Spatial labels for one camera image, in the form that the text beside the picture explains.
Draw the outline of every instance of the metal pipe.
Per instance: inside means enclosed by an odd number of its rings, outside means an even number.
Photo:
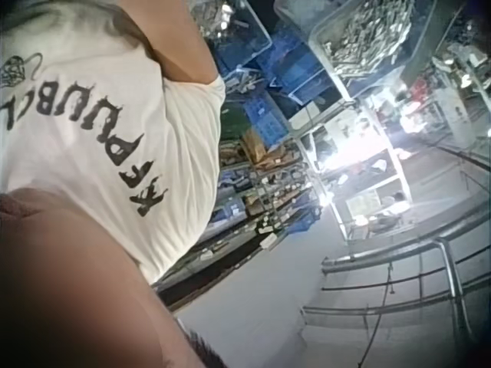
[[[322,262],[322,271],[325,274],[353,271],[377,265],[384,265],[390,260],[396,261],[398,259],[410,257],[411,255],[418,255],[422,252],[422,248],[431,247],[431,236],[438,234],[440,237],[445,238],[450,242],[463,234],[474,230],[476,227],[487,221],[489,221],[489,204],[484,202],[464,214],[464,216],[458,218],[456,221],[442,225],[439,229],[436,229],[428,235],[420,236],[417,239],[417,241],[419,241],[417,244],[414,244],[414,241],[406,241],[387,248],[364,251],[335,260],[325,259]]]
[[[467,313],[466,300],[464,298],[459,272],[453,258],[453,251],[450,247],[450,243],[445,239],[438,238],[435,240],[434,244],[441,250],[445,268],[447,269],[450,295],[453,299],[453,307],[456,310],[457,326],[465,333],[464,336],[467,340],[474,341],[472,328],[469,322],[469,315]]]
[[[479,277],[465,283],[465,294],[470,294],[483,288],[489,287],[491,272],[481,274]],[[370,308],[325,308],[325,307],[303,307],[306,314],[318,314],[326,316],[377,316],[378,314],[393,314],[400,312],[414,311],[422,307],[439,304],[444,301],[451,301],[452,296],[447,291],[442,291],[427,296],[421,301],[419,298],[403,303],[389,304],[385,307]]]
[[[479,251],[475,251],[474,253],[467,255],[466,257],[460,259],[459,261],[456,262],[457,265],[460,265],[463,262],[469,261],[470,259],[481,255],[485,251],[491,250],[491,245],[488,245],[487,247],[480,249]],[[420,269],[421,273],[419,273],[416,276],[411,276],[410,278],[401,278],[398,280],[391,280],[390,284],[395,285],[395,284],[403,284],[405,282],[409,281],[414,281],[414,280],[422,280],[423,278],[426,278],[428,276],[431,276],[432,274],[437,274],[439,272],[445,271],[445,267],[441,268],[436,268],[432,271],[428,272],[422,272],[422,268]],[[321,291],[355,291],[355,290],[364,290],[364,289],[371,289],[371,288],[381,288],[383,286],[387,285],[386,283],[380,283],[380,284],[366,284],[366,285],[359,285],[359,286],[344,286],[344,287],[323,287]]]

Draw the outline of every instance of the blue storage bin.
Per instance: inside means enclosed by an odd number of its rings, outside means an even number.
[[[314,100],[317,96],[332,87],[332,79],[327,71],[322,69],[314,77],[307,80],[297,90],[289,94],[290,98],[299,105],[306,105]]]
[[[315,215],[311,210],[307,215],[303,216],[297,222],[294,222],[286,228],[287,233],[295,234],[297,232],[307,232],[313,224],[319,220],[319,217]]]
[[[305,192],[301,194],[298,198],[295,204],[293,205],[294,209],[297,209],[298,207],[302,207],[303,205],[306,205],[310,202],[310,191]]]
[[[243,107],[266,148],[272,148],[288,135],[285,116],[267,92],[247,100]]]
[[[270,84],[277,85],[277,73],[276,65],[280,63],[285,56],[292,50],[303,44],[303,41],[297,37],[288,27],[284,24],[279,24],[275,33],[271,36],[272,46],[261,53],[255,62],[260,66],[264,72],[266,80]]]
[[[230,36],[212,48],[213,57],[224,78],[272,45],[268,32],[246,0],[230,0],[229,4],[236,10],[229,26]]]
[[[332,85],[322,64],[292,29],[280,24],[272,41],[256,62],[282,93],[304,106]]]

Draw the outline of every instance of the white t-shirt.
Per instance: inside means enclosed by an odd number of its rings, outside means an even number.
[[[163,79],[100,9],[48,8],[2,35],[0,190],[69,198],[153,283],[213,210],[224,84]]]

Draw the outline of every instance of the graphic print on shirt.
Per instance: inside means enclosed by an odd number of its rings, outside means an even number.
[[[35,58],[39,59],[38,64],[32,71],[31,80],[35,80],[35,75],[43,64],[43,54],[36,53],[27,59],[20,56],[12,56],[0,67],[0,89],[5,87],[15,87],[25,81],[25,66]]]
[[[0,117],[6,113],[7,124],[6,130],[10,131],[14,125],[32,108],[37,113],[45,116],[59,117],[68,114],[68,119],[72,122],[79,123],[82,130],[93,130],[96,119],[105,117],[104,125],[96,141],[104,146],[107,158],[116,166],[122,166],[128,158],[138,149],[144,137],[141,134],[135,140],[126,141],[113,134],[116,128],[122,107],[114,106],[107,97],[102,98],[92,106],[89,106],[91,92],[95,86],[82,87],[74,82],[65,91],[60,90],[60,85],[56,80],[45,81],[36,90],[33,87],[20,100],[17,111],[15,102],[18,99],[15,95],[10,100],[5,101],[0,106]],[[68,101],[76,97],[75,105],[72,111],[67,111]],[[141,166],[131,166],[130,172],[119,172],[119,177],[129,189],[136,189],[147,178],[153,167],[154,161],[148,161]],[[150,210],[160,204],[168,189],[159,192],[157,182],[159,176],[150,181],[148,187],[141,191],[135,191],[129,200],[131,203],[138,205],[137,212],[141,217],[145,217]]]

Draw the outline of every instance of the hair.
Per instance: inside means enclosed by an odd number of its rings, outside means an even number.
[[[206,368],[228,368],[220,355],[196,332],[190,331],[187,339]]]

